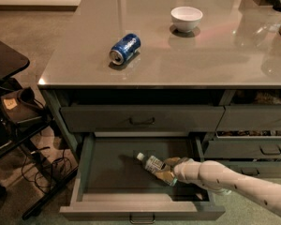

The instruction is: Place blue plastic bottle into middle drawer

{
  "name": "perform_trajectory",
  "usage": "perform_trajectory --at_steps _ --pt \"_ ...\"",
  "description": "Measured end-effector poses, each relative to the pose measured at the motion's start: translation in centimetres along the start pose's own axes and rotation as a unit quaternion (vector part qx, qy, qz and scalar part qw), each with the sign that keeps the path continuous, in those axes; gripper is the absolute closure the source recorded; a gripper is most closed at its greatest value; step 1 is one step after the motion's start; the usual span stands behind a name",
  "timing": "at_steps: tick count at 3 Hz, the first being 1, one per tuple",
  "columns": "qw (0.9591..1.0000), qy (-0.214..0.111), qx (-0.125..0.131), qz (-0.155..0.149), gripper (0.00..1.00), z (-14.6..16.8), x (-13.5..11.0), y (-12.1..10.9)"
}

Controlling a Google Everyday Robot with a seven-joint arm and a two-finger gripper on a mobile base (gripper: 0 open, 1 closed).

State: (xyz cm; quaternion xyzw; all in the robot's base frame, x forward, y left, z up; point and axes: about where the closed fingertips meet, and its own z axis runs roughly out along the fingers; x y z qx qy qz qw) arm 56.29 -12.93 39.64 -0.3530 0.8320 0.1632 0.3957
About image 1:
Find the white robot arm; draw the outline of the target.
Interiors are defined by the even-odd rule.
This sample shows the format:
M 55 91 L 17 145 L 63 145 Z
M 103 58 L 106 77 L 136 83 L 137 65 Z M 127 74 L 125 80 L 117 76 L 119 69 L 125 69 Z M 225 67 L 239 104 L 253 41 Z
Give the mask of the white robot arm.
M 281 217 L 281 185 L 234 172 L 219 162 L 197 162 L 192 158 L 172 157 L 164 161 L 165 168 L 155 172 L 163 181 L 176 178 L 186 184 L 223 194 L 227 190 L 246 197 Z

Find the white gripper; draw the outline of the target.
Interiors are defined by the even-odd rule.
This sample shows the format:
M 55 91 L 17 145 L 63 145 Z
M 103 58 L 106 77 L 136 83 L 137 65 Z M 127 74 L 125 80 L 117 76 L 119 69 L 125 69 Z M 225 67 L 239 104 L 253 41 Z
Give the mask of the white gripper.
M 174 167 L 173 174 L 175 176 L 171 171 L 156 172 L 155 176 L 167 185 L 174 186 L 177 180 L 186 184 L 198 184 L 200 182 L 200 162 L 189 157 L 169 157 L 164 160 L 164 163 Z

